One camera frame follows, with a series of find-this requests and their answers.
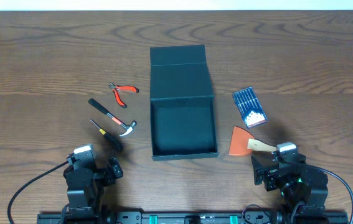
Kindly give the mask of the orange scraper with wooden handle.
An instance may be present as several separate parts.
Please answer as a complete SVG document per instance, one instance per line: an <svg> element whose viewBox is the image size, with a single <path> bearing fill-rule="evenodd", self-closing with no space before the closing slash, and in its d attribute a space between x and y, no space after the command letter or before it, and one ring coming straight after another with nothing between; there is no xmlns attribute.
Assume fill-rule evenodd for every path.
<svg viewBox="0 0 353 224"><path fill-rule="evenodd" d="M253 151L275 152L276 147L265 144L255 139L247 130L234 126L228 154L230 156L247 156Z"/></svg>

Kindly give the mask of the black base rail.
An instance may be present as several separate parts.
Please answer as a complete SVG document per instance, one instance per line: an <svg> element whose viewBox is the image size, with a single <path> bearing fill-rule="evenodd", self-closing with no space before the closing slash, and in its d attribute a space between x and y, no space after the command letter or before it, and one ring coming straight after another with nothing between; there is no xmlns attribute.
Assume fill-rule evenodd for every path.
<svg viewBox="0 0 353 224"><path fill-rule="evenodd" d="M114 223L114 224L257 224L257 223L349 223L344 212L326 212L319 217L286 215L281 211L247 210L243 213L141 213L119 212L104 220L72 219L69 214L40 214L38 224L64 223Z"/></svg>

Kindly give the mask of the blue precision screwdriver set case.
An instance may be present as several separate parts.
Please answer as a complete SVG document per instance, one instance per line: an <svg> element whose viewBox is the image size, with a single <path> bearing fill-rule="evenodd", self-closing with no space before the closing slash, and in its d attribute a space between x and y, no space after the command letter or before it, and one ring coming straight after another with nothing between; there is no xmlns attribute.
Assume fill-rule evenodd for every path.
<svg viewBox="0 0 353 224"><path fill-rule="evenodd" d="M253 128L268 121L268 118L266 117L266 114L251 86L234 92L232 98L247 128Z"/></svg>

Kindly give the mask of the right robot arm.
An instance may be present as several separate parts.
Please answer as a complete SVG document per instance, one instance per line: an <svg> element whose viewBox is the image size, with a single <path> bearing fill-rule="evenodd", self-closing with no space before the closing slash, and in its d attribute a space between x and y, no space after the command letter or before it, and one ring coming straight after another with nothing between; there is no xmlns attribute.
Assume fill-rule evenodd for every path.
<svg viewBox="0 0 353 224"><path fill-rule="evenodd" d="M285 221L295 222L299 218L323 218L328 196L328 177L318 168L306 163L306 156L280 155L275 159L252 156L254 184L264 185L266 191L279 190L284 199Z"/></svg>

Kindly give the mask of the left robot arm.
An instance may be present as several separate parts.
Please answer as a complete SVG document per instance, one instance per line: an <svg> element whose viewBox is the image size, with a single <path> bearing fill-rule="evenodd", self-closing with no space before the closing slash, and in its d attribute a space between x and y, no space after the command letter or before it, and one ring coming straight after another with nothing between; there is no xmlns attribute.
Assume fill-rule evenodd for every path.
<svg viewBox="0 0 353 224"><path fill-rule="evenodd" d="M115 157L98 168L93 149L76 149L68 156L64 170L68 204L64 206L60 223L114 223L111 212L102 205L104 188L122 178L123 171Z"/></svg>

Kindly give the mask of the black yellow screwdriver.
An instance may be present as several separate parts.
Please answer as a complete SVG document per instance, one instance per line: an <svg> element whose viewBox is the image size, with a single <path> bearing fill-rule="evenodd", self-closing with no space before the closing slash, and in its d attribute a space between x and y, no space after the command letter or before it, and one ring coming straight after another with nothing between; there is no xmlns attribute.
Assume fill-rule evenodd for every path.
<svg viewBox="0 0 353 224"><path fill-rule="evenodd" d="M101 135L104 137L104 139L109 142L109 144L113 147L115 151L121 152L123 150L123 145L122 143L117 140L113 135L111 135L109 132L101 128L94 120L90 120L94 126L96 126L101 133Z"/></svg>

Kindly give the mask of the small claw hammer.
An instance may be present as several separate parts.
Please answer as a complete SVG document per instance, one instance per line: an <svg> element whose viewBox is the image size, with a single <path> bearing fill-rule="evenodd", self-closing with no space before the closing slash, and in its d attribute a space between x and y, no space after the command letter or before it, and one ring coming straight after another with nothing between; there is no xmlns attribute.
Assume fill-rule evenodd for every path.
<svg viewBox="0 0 353 224"><path fill-rule="evenodd" d="M133 120L132 123L129 125L125 124L93 98L90 98L88 103L92 105L94 108L96 108L98 111L110 117L116 124L120 125L125 130L125 132L123 134L120 134L120 136L127 136L133 131L134 127L137 125L137 122L135 120Z"/></svg>

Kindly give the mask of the black open gift box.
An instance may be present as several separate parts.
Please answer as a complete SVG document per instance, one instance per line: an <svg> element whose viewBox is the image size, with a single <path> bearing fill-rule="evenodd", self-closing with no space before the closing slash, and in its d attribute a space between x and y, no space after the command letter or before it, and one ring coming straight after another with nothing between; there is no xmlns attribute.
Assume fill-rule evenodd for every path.
<svg viewBox="0 0 353 224"><path fill-rule="evenodd" d="M150 49L152 159L217 157L214 91L204 45Z"/></svg>

